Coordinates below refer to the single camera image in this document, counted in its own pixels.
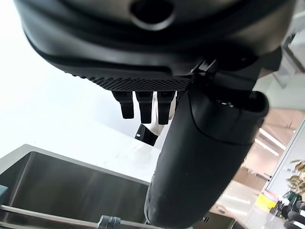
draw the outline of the stainless steel sink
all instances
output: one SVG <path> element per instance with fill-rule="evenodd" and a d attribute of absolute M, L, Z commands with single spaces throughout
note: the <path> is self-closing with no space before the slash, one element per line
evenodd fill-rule
<path fill-rule="evenodd" d="M 23 145 L 0 159 L 0 185 L 8 187 L 3 205 L 91 222 L 98 222 L 101 215 L 145 222 L 147 182 L 33 146 Z M 219 209 L 215 205 L 194 229 L 245 228 Z M 0 221 L 43 229 L 83 229 L 3 211 Z"/>

